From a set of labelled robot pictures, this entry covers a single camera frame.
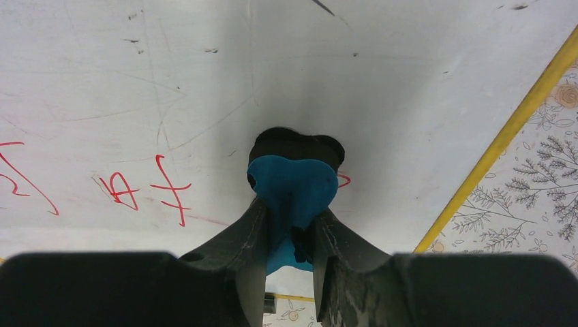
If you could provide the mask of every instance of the white surface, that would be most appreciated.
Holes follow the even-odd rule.
[[[276,125],[340,140],[335,214],[411,251],[578,22],[575,0],[324,3],[336,16],[311,0],[0,3],[0,143],[25,143],[0,151],[60,213],[0,161],[30,194],[0,178],[0,255],[193,249],[224,228],[202,219],[247,208],[248,152]],[[183,228],[159,202],[176,203],[149,186],[166,185],[156,154],[202,219]],[[139,211],[98,185],[113,172]],[[289,268],[268,290],[313,295]]]

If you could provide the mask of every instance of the yellow strip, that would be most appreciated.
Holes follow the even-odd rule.
[[[314,298],[306,298],[304,296],[293,296],[293,295],[283,295],[283,294],[273,294],[275,298],[285,298],[287,300],[297,300],[304,302],[315,302]]]
[[[440,216],[427,231],[414,252],[424,252],[432,242],[436,240],[439,233],[444,229],[451,217],[457,212],[459,207],[468,198],[474,187],[486,175],[494,162],[498,160],[500,154],[512,142],[516,134],[526,124],[532,113],[544,102],[551,90],[556,86],[562,75],[570,65],[578,58],[578,27],[570,34],[570,37],[562,45],[556,56],[552,59],[548,67],[538,78],[536,84],[528,91],[512,117],[506,122],[498,136],[489,145],[472,172],[461,184],[457,192],[446,205]]]

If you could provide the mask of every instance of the patterned fabric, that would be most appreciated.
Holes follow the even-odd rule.
[[[429,246],[539,253],[578,274],[578,59]]]

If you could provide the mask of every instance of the orange flower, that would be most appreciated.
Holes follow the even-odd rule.
[[[578,86],[576,84],[557,85],[552,90],[552,95],[555,101],[565,108],[578,107]]]

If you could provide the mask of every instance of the blue sponge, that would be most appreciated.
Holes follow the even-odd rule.
[[[337,194],[335,170],[317,159],[263,155],[249,164],[247,174],[257,196],[271,209],[267,274],[282,266],[313,271],[297,238]]]

